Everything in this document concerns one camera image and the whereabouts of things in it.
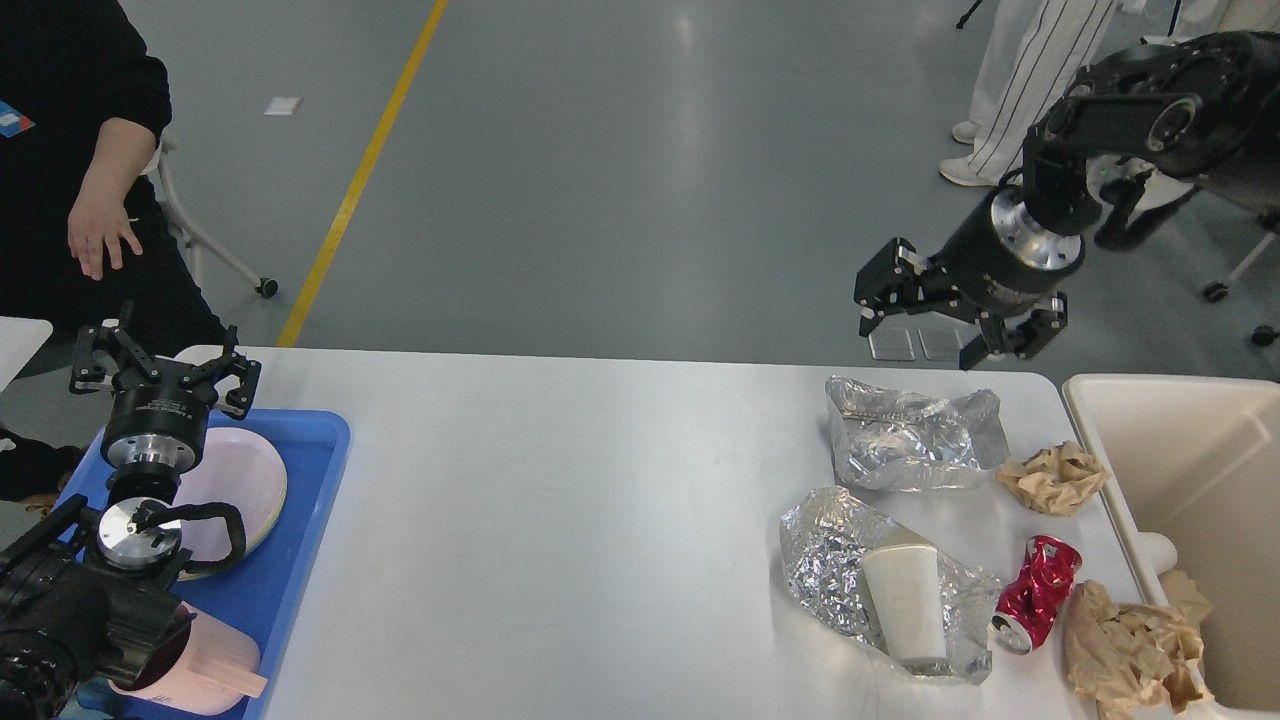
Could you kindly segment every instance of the blue tray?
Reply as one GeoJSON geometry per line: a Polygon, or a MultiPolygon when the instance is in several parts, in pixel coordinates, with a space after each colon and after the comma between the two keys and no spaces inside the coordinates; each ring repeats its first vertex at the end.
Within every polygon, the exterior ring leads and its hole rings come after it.
{"type": "MultiPolygon", "coordinates": [[[[351,445],[351,428],[333,413],[320,410],[251,410],[243,421],[221,413],[209,418],[210,427],[234,425],[271,442],[284,460],[288,492],[275,528],[234,569],[198,580],[174,583],[169,592],[248,634],[262,651],[257,673],[268,679],[260,698],[246,698],[215,715],[225,720],[257,720],[270,698],[273,679],[289,641],[289,629],[302,601],[329,510],[333,507],[342,469],[351,445]],[[237,598],[253,598],[244,602],[237,598]]],[[[72,475],[63,497],[81,493],[91,507],[106,502],[106,478],[111,466],[101,456],[99,433],[84,460],[72,475]]],[[[189,712],[160,705],[120,698],[123,716],[142,720],[191,720],[189,712]]]]}

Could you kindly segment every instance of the trash bin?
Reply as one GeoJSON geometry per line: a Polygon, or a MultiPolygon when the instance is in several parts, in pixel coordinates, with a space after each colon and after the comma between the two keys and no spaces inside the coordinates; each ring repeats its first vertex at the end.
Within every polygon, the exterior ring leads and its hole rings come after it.
{"type": "Polygon", "coordinates": [[[1115,474],[1102,495],[1147,602],[1167,600],[1138,530],[1169,537],[1213,603],[1204,680],[1217,701],[1280,719],[1280,384],[1097,374],[1062,395],[1115,474]]]}

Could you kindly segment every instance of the white pants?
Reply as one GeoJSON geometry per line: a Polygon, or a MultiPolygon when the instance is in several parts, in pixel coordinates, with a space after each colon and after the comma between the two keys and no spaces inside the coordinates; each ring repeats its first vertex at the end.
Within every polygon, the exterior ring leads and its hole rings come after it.
{"type": "Polygon", "coordinates": [[[1174,40],[1230,29],[1280,31],[1280,3],[1275,0],[1185,0],[1174,40]]]}
{"type": "Polygon", "coordinates": [[[969,169],[996,182],[1021,163],[1027,128],[1062,96],[1102,42],[1114,0],[1001,0],[973,88],[969,169]]]}

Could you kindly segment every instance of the robotic arm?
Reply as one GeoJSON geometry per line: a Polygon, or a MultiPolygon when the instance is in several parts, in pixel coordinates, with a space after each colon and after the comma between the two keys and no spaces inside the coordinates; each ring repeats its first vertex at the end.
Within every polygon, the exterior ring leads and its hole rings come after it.
{"type": "Polygon", "coordinates": [[[0,551],[0,717],[49,720],[78,683],[95,675],[133,689],[182,653],[192,616],[169,587],[186,571],[212,574],[244,556],[244,525],[225,502],[174,505],[180,474],[196,466],[209,414],[243,419],[261,365],[236,351],[204,365],[154,357],[127,329],[83,328],[70,391],[109,391],[115,401],[101,452],[115,471],[105,510],[74,495],[0,551]],[[108,368],[114,372],[108,374],[108,368]],[[221,380],[238,384],[219,397],[221,380]],[[221,519],[230,553],[193,560],[183,523],[221,519]]]}
{"type": "MultiPolygon", "coordinates": [[[[1174,47],[1139,46],[1083,68],[1028,131],[1021,187],[1002,181],[936,255],[893,238],[858,272],[859,334],[888,315],[932,311],[978,325],[980,334],[960,354],[963,369],[992,355],[1039,352],[1066,327],[1066,296],[1055,288],[1084,261],[1082,233],[1101,217],[1085,169],[1100,155],[1140,159],[1275,217],[1280,36],[1208,35],[1174,47]]],[[[1121,208],[1134,187],[1140,193],[1143,179],[1105,190],[1121,208]]]]}

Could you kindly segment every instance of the gray floor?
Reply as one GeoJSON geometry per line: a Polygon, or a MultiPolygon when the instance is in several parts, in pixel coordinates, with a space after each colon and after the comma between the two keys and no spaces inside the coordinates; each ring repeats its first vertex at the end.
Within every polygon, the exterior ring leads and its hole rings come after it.
{"type": "MultiPolygon", "coordinates": [[[[243,342],[275,342],[431,5],[125,1],[170,69],[184,204],[282,284],[210,269],[243,342]],[[278,95],[297,115],[262,115],[278,95]]],[[[957,31],[968,0],[452,0],[298,345],[870,364],[858,268],[893,236],[936,250],[980,199],[936,167],[964,154],[947,128],[995,5],[957,31]]],[[[1147,5],[1105,51],[1167,23],[1147,5]]],[[[1091,252],[1070,329],[1002,368],[1280,377],[1245,340],[1275,254],[1199,299],[1260,237],[1201,197],[1138,251],[1091,252]]],[[[105,398],[64,387],[19,380],[0,416],[84,443],[105,398]]]]}

